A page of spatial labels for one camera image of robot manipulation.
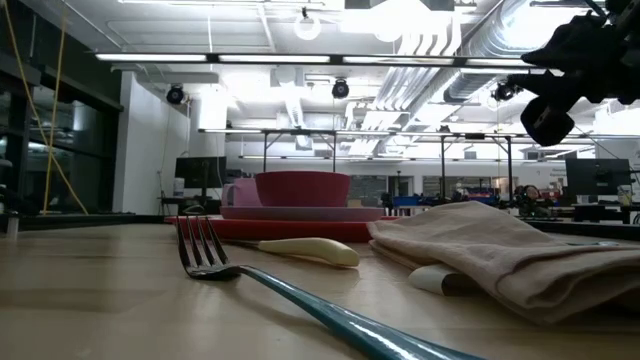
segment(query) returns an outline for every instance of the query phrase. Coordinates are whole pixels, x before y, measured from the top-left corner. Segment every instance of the red tray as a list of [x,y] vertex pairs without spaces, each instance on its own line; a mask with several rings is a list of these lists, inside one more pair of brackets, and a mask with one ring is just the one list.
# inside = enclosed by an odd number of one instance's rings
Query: red tray
[[[197,220],[189,219],[197,238]],[[371,240],[366,222],[268,221],[208,219],[218,237],[229,240],[280,240],[304,237],[322,237],[340,242],[366,243]],[[175,217],[167,222],[175,224]],[[180,217],[182,230],[187,234],[186,218]]]

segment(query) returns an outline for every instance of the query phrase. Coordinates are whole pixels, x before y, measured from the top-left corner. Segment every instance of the pink bowl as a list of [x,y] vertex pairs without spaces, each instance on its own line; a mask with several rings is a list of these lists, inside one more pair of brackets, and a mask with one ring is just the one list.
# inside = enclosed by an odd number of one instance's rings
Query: pink bowl
[[343,207],[351,178],[321,171],[274,171],[256,175],[262,206]]

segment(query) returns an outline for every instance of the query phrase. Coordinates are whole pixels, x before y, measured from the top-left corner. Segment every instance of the wooden table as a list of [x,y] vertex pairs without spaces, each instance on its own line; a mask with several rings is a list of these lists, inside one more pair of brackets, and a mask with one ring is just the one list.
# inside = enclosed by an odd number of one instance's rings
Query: wooden table
[[[250,263],[415,336],[493,359],[637,359],[640,320],[574,319],[541,328],[488,297],[445,298],[366,245],[358,269],[227,247]],[[362,359],[256,281],[197,282],[174,230],[126,225],[21,233],[0,240],[0,358]]]

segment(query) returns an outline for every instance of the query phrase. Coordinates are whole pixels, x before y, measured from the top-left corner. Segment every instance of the knife handle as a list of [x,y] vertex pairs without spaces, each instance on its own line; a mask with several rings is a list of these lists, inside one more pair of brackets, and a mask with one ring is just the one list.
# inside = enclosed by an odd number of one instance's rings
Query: knife handle
[[358,266],[360,262],[358,253],[352,248],[323,238],[261,241],[258,249],[275,254],[315,257],[339,266]]

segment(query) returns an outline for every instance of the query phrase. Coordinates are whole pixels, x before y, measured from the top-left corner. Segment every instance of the beige napkin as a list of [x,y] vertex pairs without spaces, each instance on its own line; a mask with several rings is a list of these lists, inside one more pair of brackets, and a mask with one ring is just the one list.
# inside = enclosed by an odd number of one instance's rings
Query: beige napkin
[[383,246],[413,258],[438,259],[540,323],[640,289],[640,247],[569,246],[475,201],[368,228]]

